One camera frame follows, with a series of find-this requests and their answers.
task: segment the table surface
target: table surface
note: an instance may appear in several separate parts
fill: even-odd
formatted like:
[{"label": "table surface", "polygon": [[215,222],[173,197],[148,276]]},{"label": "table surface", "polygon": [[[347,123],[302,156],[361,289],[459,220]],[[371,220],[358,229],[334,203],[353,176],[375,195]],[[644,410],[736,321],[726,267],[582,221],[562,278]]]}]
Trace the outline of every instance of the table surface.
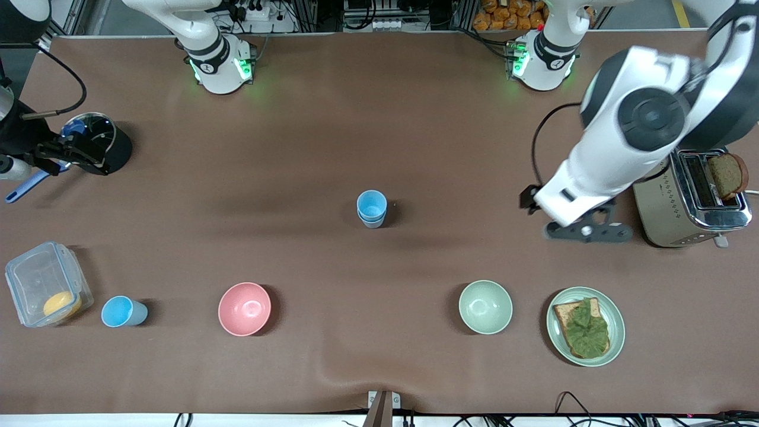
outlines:
[{"label": "table surface", "polygon": [[[460,34],[272,38],[255,84],[228,96],[194,84],[171,40],[56,40],[87,83],[78,112],[110,115],[135,151],[112,176],[75,169],[0,207],[0,262],[55,240],[75,250],[95,296],[66,325],[27,329],[0,293],[0,411],[321,412],[366,406],[380,388],[428,413],[552,412],[564,390],[595,413],[755,408],[759,227],[731,234],[727,250],[652,248],[628,191],[619,217],[634,241],[582,245],[545,240],[545,214],[517,208],[535,126],[579,100],[605,58],[632,44],[703,55],[705,38],[588,34],[550,93],[506,81],[503,63]],[[38,56],[22,100],[42,111],[77,97]],[[580,135],[576,111],[552,119],[544,175]],[[749,167],[758,135],[732,146]],[[391,199],[385,228],[356,217],[368,188]],[[458,317],[478,279],[512,296],[500,334]],[[242,281],[273,298],[254,337],[227,334],[216,316]],[[548,302],[578,285],[625,318],[625,348],[602,368],[569,364],[545,333]],[[147,301],[144,326],[102,325],[119,294]]]}]

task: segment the bread slice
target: bread slice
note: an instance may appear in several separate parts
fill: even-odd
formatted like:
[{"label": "bread slice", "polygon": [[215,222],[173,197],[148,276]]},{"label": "bread slice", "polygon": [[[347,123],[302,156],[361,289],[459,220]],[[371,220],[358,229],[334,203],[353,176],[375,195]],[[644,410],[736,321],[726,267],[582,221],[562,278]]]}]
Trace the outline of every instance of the bread slice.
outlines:
[{"label": "bread slice", "polygon": [[[579,307],[580,304],[582,304],[582,300],[567,302],[566,304],[558,304],[558,305],[553,306],[553,312],[556,313],[556,318],[559,319],[559,324],[562,327],[562,335],[564,336],[565,340],[567,337],[567,324],[569,324],[569,321],[572,319],[573,311],[575,310],[575,308]],[[591,298],[591,316],[595,318],[601,317],[601,307],[598,305],[598,298]],[[606,348],[603,349],[603,354],[606,354],[606,352],[609,351],[610,347],[611,347],[611,341],[607,341]],[[580,359],[585,359],[583,356],[580,356],[577,353],[575,353],[575,351],[572,349],[572,346],[570,346],[569,349],[572,351],[572,354],[575,355],[576,357],[579,357]]]},{"label": "bread slice", "polygon": [[709,169],[717,192],[723,200],[734,198],[748,187],[748,167],[742,158],[732,153],[709,159]]}]

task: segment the blue cup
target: blue cup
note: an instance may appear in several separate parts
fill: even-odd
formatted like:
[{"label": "blue cup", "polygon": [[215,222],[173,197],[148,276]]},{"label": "blue cup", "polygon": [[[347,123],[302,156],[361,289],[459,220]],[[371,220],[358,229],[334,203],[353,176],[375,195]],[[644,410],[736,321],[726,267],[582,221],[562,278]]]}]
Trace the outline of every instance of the blue cup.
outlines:
[{"label": "blue cup", "polygon": [[378,220],[374,220],[374,221],[367,221],[367,220],[365,220],[364,217],[361,216],[361,212],[358,213],[358,217],[361,218],[361,221],[364,222],[365,226],[367,226],[368,228],[371,228],[371,229],[379,228],[382,225],[382,223],[385,221],[385,215],[384,214],[381,217],[379,217]]},{"label": "blue cup", "polygon": [[387,199],[377,190],[366,190],[358,196],[356,207],[358,208],[358,216],[362,221],[365,223],[379,221],[381,224],[385,218],[385,213],[387,213]]},{"label": "blue cup", "polygon": [[102,307],[100,319],[108,327],[135,326],[147,318],[147,307],[128,296],[114,296]]}]

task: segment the pink bowl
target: pink bowl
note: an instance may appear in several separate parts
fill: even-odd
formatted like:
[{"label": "pink bowl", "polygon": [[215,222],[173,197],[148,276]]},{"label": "pink bowl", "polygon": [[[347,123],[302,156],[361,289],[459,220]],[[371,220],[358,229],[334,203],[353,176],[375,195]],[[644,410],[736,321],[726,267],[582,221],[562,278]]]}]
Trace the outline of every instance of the pink bowl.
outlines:
[{"label": "pink bowl", "polygon": [[266,290],[255,283],[238,283],[224,293],[219,302],[219,322],[236,337],[258,332],[272,314],[272,301]]}]

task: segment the sandwich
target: sandwich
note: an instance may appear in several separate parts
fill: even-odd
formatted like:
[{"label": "sandwich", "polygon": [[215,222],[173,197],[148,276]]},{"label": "sandwich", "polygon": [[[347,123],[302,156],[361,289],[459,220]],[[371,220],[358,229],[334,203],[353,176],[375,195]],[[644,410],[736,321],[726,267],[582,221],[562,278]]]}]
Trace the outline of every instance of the sandwich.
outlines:
[{"label": "sandwich", "polygon": [[594,359],[609,351],[609,325],[601,316],[598,298],[554,305],[553,311],[573,355]]}]

